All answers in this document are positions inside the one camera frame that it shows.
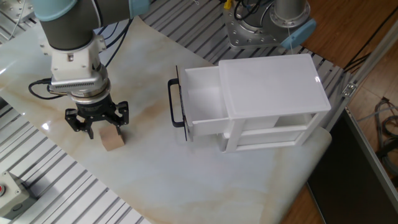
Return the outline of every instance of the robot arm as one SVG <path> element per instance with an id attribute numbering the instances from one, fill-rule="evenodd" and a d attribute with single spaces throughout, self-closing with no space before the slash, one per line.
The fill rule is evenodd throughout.
<path id="1" fill-rule="evenodd" d="M 116 105 L 111 99 L 108 72 L 99 58 L 106 44 L 93 29 L 125 19 L 131 23 L 148 10 L 148 0 L 32 0 L 32 4 L 47 38 L 40 47 L 52 57 L 49 90 L 67 94 L 77 106 L 66 110 L 66 121 L 91 139 L 94 121 L 107 120 L 120 131 L 129 122 L 128 103 Z"/>

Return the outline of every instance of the wooden floor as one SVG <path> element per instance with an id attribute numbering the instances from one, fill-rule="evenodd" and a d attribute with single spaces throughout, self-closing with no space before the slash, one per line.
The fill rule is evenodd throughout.
<path id="1" fill-rule="evenodd" d="M 318 27 L 303 46 L 339 67 L 345 67 L 349 63 L 398 6 L 398 1 L 391 0 L 308 0 L 308 2 L 311 5 L 311 15 L 317 21 Z M 395 13 L 358 57 L 374 50 L 397 20 L 398 13 Z M 374 111 L 375 105 L 383 96 L 398 106 L 398 44 L 391 48 L 363 81 L 349 108 L 356 118 L 362 118 Z M 390 115 L 388 112 L 382 114 L 381 119 Z M 377 149 L 374 118 L 359 125 L 372 147 Z M 393 157 L 393 160 L 398 162 L 398 153 Z M 307 187 L 302 189 L 282 223 L 323 223 Z"/>

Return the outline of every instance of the red button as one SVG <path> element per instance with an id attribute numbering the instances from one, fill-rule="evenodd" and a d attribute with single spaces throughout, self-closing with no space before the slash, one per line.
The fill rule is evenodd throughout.
<path id="1" fill-rule="evenodd" d="M 6 189 L 5 186 L 0 185 L 0 197 L 1 197 L 2 195 L 4 195 L 5 189 Z"/>

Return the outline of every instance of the drawer handle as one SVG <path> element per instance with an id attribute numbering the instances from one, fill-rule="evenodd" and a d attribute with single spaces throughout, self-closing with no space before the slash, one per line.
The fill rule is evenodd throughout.
<path id="1" fill-rule="evenodd" d="M 180 86 L 180 83 L 179 83 L 179 81 L 178 81 L 178 78 L 173 78 L 173 79 L 169 80 L 169 81 L 167 82 L 167 88 L 168 88 L 168 90 L 169 90 L 170 114 L 172 115 L 172 123 L 173 123 L 173 126 L 176 127 L 176 128 L 182 128 L 182 127 L 185 127 L 185 124 L 184 124 L 183 121 L 181 121 L 181 122 L 175 122 L 175 121 L 174 121 L 173 103 L 172 103 L 172 93 L 171 93 L 171 91 L 170 91 L 170 87 L 171 87 L 172 85 L 178 85 L 178 86 Z"/>

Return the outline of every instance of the white plastic cabinet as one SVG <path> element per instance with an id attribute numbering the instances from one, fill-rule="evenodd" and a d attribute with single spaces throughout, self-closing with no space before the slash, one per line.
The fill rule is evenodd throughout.
<path id="1" fill-rule="evenodd" d="M 217 134 L 224 152 L 299 146 L 330 110 L 307 54 L 222 60 L 181 69 L 178 82 L 184 116 L 178 126 L 185 125 L 191 141 Z"/>

